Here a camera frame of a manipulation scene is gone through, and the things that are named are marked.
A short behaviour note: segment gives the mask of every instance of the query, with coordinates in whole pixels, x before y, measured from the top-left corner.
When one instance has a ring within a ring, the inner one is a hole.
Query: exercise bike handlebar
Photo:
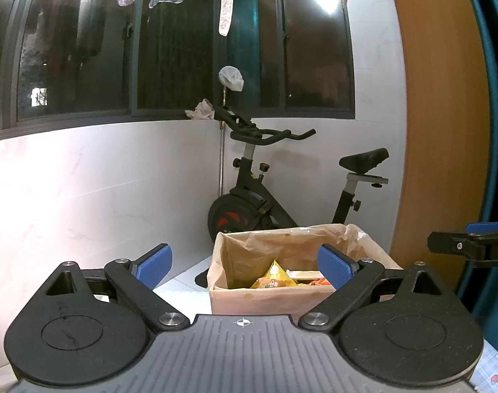
[[[279,142],[280,140],[287,139],[289,138],[290,135],[291,135],[291,130],[284,130],[284,131],[278,131],[276,134],[272,134],[269,137],[263,139],[261,137],[247,136],[237,131],[231,131],[231,139],[238,140],[240,142],[245,142],[248,144],[256,144],[261,146],[265,146],[267,144],[273,144]]]
[[[265,146],[284,139],[303,140],[316,134],[314,128],[301,135],[294,135],[291,130],[260,129],[251,122],[247,115],[227,107],[215,108],[214,119],[224,121],[232,129],[231,139],[254,145]],[[263,135],[269,135],[269,137],[264,139]]]

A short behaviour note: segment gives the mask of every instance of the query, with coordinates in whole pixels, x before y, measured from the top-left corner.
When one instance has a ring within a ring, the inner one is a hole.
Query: tiled wall
[[[218,131],[145,122],[0,141],[0,366],[5,330],[62,261],[103,267],[168,242],[176,275],[210,255]]]
[[[258,120],[260,127],[290,129],[317,134],[304,141],[285,140],[255,152],[254,169],[260,162],[271,168],[265,186],[300,225],[330,223],[345,185],[346,170],[338,165],[345,155],[385,147],[390,158],[371,174],[389,178],[382,189],[361,184],[362,201],[351,211],[355,223],[389,250],[395,228],[405,158],[407,105],[405,67],[400,27],[394,0],[348,0],[356,90],[356,119]],[[237,170],[233,158],[243,154],[243,144],[227,139],[226,187],[234,185]]]

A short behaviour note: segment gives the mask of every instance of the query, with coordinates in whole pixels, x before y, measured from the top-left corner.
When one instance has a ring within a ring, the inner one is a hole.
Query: paper bag liner
[[[284,269],[318,270],[318,250],[330,244],[354,260],[370,257],[388,269],[401,269],[355,225],[318,225],[273,231],[219,233],[207,282],[213,314],[299,317],[334,292],[330,285],[250,289],[276,261]]]

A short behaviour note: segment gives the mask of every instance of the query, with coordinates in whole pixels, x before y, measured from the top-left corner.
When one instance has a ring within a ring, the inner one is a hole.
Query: snack bag
[[[331,283],[326,278],[320,278],[312,281],[309,285],[331,285]]]
[[[316,279],[323,278],[322,273],[318,270],[286,270],[285,272],[296,282],[308,281],[307,283],[309,283]]]
[[[289,275],[281,268],[281,266],[275,261],[272,262],[271,267],[265,275],[258,278],[251,288],[276,288],[276,287],[296,287],[297,284],[294,282]]]

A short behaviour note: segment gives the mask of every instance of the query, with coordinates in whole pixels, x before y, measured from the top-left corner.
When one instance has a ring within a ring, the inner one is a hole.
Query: exercise bike seat
[[[375,149],[373,151],[357,153],[340,159],[340,166],[347,168],[356,174],[365,174],[372,170],[379,163],[389,157],[389,152],[385,148]]]

